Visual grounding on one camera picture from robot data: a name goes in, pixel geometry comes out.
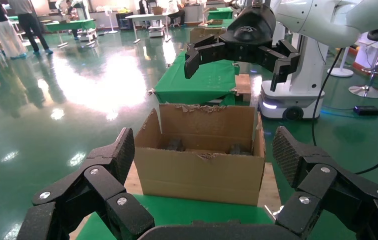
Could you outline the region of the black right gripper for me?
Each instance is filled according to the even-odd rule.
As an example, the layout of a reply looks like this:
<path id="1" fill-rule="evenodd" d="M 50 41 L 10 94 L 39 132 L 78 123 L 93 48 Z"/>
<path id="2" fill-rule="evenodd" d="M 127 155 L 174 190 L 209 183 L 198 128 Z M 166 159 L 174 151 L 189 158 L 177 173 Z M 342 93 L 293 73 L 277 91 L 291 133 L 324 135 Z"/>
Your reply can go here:
<path id="1" fill-rule="evenodd" d="M 276 18 L 266 5 L 247 7 L 227 27 L 220 40 L 212 34 L 187 45 L 184 75 L 190 79 L 200 65 L 219 60 L 258 63 L 273 73 L 270 90 L 297 70 L 301 54 L 287 40 L 272 46 Z"/>

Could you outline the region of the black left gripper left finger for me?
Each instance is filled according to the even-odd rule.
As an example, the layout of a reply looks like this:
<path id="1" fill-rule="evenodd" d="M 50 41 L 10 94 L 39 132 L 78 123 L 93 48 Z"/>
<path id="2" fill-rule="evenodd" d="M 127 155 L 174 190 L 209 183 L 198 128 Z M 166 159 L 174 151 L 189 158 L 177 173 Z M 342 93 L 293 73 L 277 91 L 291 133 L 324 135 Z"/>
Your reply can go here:
<path id="1" fill-rule="evenodd" d="M 125 127 L 115 142 L 93 149 L 76 171 L 33 196 L 17 238 L 67 240 L 96 213 L 116 239 L 139 239 L 155 223 L 124 186 L 134 155 L 133 131 Z"/>

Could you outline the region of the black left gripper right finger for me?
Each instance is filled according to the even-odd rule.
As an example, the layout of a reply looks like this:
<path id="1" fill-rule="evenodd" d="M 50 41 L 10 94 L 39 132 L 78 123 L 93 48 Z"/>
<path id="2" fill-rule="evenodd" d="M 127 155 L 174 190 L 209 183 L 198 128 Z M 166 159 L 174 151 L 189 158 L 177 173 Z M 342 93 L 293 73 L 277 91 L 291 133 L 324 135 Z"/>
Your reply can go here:
<path id="1" fill-rule="evenodd" d="M 334 214 L 359 240 L 378 240 L 378 184 L 352 173 L 320 147 L 276 129 L 273 158 L 294 189 L 276 224 L 305 240 L 321 213 Z"/>

